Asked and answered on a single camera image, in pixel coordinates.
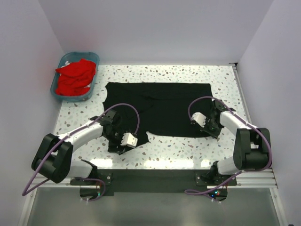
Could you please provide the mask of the black t shirt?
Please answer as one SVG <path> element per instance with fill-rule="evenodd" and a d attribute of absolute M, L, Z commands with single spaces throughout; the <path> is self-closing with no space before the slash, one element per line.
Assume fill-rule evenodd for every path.
<path fill-rule="evenodd" d="M 105 109 L 115 105 L 121 116 L 120 127 L 137 132 L 138 145 L 148 143 L 147 133 L 168 137 L 208 137 L 192 125 L 189 115 L 200 112 L 210 115 L 211 100 L 199 97 L 212 95 L 208 83 L 117 83 L 106 86 Z"/>

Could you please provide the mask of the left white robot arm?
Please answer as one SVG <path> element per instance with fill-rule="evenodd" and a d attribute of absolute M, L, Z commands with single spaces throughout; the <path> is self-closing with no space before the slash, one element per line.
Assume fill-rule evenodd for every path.
<path fill-rule="evenodd" d="M 114 110 L 104 116 L 94 116 L 83 126 L 69 133 L 44 136 L 32 161 L 32 169 L 54 183 L 65 178 L 81 178 L 87 185 L 97 181 L 97 167 L 86 160 L 75 161 L 73 153 L 89 141 L 104 137 L 109 141 L 109 152 L 123 154 L 135 148 L 136 136 L 121 127 L 121 116 Z"/>

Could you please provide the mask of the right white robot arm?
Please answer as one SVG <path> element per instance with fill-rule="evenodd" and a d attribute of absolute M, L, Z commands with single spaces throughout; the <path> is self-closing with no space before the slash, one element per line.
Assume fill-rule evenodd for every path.
<path fill-rule="evenodd" d="M 214 100 L 212 103 L 209 116 L 195 112 L 191 116 L 191 122 L 201 132 L 215 139 L 223 128 L 228 129 L 235 136 L 234 150 L 231 157 L 215 161 L 207 173 L 197 175 L 197 183 L 220 185 L 238 172 L 269 168 L 272 163 L 269 130 L 243 120 L 233 108 L 226 107 L 221 100 Z"/>

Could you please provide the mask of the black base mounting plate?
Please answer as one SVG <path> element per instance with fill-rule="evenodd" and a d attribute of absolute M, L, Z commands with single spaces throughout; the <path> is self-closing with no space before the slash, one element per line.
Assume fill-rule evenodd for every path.
<path fill-rule="evenodd" d="M 98 190 L 98 181 L 71 179 L 70 185 L 80 186 L 81 197 L 96 197 L 97 192 L 105 191 L 105 196 L 115 193 L 183 193 L 187 189 L 205 191 L 210 186 L 221 184 L 230 176 L 215 175 L 205 181 L 208 169 L 99 169 L 93 173 L 96 179 L 102 180 Z"/>

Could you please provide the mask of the red t shirt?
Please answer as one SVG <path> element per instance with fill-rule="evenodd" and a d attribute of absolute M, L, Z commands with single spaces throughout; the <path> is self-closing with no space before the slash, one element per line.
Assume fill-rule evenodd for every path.
<path fill-rule="evenodd" d="M 55 93 L 61 96 L 74 97 L 88 93 L 96 74 L 96 63 L 81 59 L 68 63 L 55 70 L 59 73 Z"/>

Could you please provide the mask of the aluminium frame rail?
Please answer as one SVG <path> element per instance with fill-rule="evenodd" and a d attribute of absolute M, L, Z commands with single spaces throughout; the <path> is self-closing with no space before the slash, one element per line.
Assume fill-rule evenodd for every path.
<path fill-rule="evenodd" d="M 117 83 L 208 83 L 212 95 L 199 97 L 192 101 L 210 99 L 233 108 L 236 114 L 246 120 L 237 80 L 233 67 L 197 66 L 197 65 L 105 65 L 98 67 L 96 84 L 90 99 L 74 103 L 65 101 L 59 114 L 58 130 L 55 136 L 69 133 L 83 126 L 94 116 L 102 117 L 115 105 L 105 109 L 103 102 L 107 97 L 105 86 L 109 82 Z M 75 161 L 86 160 L 93 163 L 98 170 L 210 170 L 215 161 L 225 160 L 232 156 L 235 136 L 223 128 L 217 139 L 208 137 L 168 137 L 147 133 L 148 143 L 138 145 L 124 154 L 108 152 L 109 141 L 104 137 L 93 139 L 77 149 L 72 158 Z M 69 182 L 74 178 L 65 178 Z M 105 183 L 96 178 L 77 178 L 86 181 L 98 181 L 99 190 Z M 260 171 L 243 171 L 231 176 L 221 184 L 210 186 L 205 191 L 187 189 L 183 194 L 188 198 L 204 197 L 208 201 L 224 204 L 234 191 L 240 188 L 276 187 L 271 168 Z M 81 197 L 86 202 L 103 202 L 105 191 L 97 192 L 96 197 Z"/>

